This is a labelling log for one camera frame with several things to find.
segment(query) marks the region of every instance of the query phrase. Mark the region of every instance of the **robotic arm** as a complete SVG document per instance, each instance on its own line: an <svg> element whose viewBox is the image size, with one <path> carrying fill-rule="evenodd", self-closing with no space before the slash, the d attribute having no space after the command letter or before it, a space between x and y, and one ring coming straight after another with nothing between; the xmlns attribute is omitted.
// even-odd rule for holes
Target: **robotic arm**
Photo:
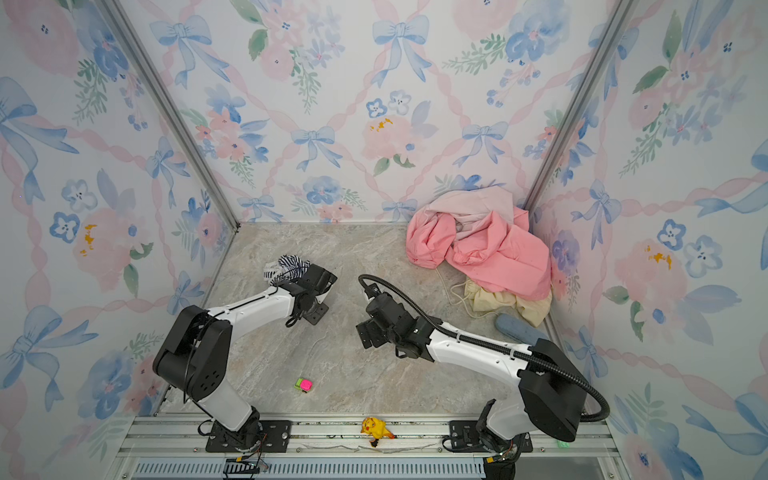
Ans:
<svg viewBox="0 0 768 480"><path fill-rule="evenodd" d="M214 419L212 435L241 452L262 439L259 412L224 378L231 345L246 333L277 319L300 318L316 325L328 311L323 303L336 276L310 265L299 279L282 280L262 293L231 305L181 310L152 364L165 381L181 389Z"/></svg>
<svg viewBox="0 0 768 480"><path fill-rule="evenodd" d="M393 291L418 316L413 318L389 293L365 280ZM428 315L385 280L361 275L359 281L369 300L366 312L371 317L357 326L365 348L394 343L398 358L454 363L516 387L517 391L513 390L507 399L488 402L475 425L473 435L485 451L502 452L510 447L515 436L535 429L573 442L579 422L608 417L610 409L603 396L554 343L540 339L535 346L529 346L474 336ZM598 414L581 414L588 393L601 405Z"/></svg>

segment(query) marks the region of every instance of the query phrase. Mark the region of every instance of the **yellow fabric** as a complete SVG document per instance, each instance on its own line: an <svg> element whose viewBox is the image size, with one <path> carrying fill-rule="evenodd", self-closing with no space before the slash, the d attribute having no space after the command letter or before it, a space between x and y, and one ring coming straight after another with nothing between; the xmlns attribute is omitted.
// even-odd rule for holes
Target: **yellow fabric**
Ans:
<svg viewBox="0 0 768 480"><path fill-rule="evenodd" d="M526 300L510 292L491 293L471 279L467 279L464 285L464 296L472 303L472 309L475 312L490 312L503 306L510 306L534 327L544 321L552 303L551 291L543 300Z"/></svg>

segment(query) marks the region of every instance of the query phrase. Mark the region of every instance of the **floral wallpaper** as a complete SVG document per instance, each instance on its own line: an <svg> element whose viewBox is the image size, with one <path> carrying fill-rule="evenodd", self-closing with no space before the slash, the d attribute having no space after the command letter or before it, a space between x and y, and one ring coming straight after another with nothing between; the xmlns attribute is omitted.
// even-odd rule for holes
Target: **floral wallpaper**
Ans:
<svg viewBox="0 0 768 480"><path fill-rule="evenodd" d="M239 217L322 223L524 203L613 4L122 2Z"/></svg>
<svg viewBox="0 0 768 480"><path fill-rule="evenodd" d="M768 478L764 25L765 2L637 2L532 213L634 480Z"/></svg>
<svg viewBox="0 0 768 480"><path fill-rule="evenodd" d="M231 230L84 0L0 2L0 477L103 478Z"/></svg>

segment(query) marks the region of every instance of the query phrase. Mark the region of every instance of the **yellow toy figurine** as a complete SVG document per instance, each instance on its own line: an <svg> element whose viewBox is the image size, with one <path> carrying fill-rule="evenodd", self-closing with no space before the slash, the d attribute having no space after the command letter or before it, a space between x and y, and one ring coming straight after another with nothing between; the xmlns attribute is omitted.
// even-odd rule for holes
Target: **yellow toy figurine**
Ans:
<svg viewBox="0 0 768 480"><path fill-rule="evenodd" d="M386 422L373 417L368 417L362 421L362 430L360 433L367 433L373 437L371 440L371 446L376 447L379 444L379 439L386 437L388 439L396 439L389 430L386 429Z"/></svg>

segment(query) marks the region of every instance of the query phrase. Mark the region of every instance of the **metal corner post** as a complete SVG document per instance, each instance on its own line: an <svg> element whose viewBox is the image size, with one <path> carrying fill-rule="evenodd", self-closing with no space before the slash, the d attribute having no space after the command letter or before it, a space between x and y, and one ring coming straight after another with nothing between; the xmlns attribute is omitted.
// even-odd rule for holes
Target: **metal corner post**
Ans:
<svg viewBox="0 0 768 480"><path fill-rule="evenodd" d="M598 81L605 71L607 63L611 60L621 40L621 36L624 34L624 29L627 27L635 5L635 0L617 0L616 8L605 24L600 44L595 49L594 56L584 72L584 80L576 90L576 95L571 99L571 103L565 111L563 128L558 131L557 136L552 142L552 146L549 148L547 156L541 164L541 169L536 176L533 187L531 187L531 191L525 199L524 209L529 211L534 209L539 199L541 199L544 190L546 190L547 182L557 167L560 156L565 151L566 143L576 129L579 118L584 113L587 104L592 98L594 89L597 87Z"/></svg>
<svg viewBox="0 0 768 480"><path fill-rule="evenodd" d="M230 208L219 184L216 182L213 172L208 167L205 159L200 155L192 134L184 124L184 119L181 117L173 98L168 93L165 85L163 85L160 74L157 73L157 69L152 64L152 60L150 60L147 50L144 48L134 26L128 19L125 10L120 4L120 0L98 0L97 6L105 20L112 27L115 36L124 46L127 56L139 70L142 79L145 80L147 89L160 108L162 115L165 116L170 129L179 140L195 173L200 176L200 181L208 190L211 200L219 209L230 228L237 230L239 222L234 212Z"/></svg>

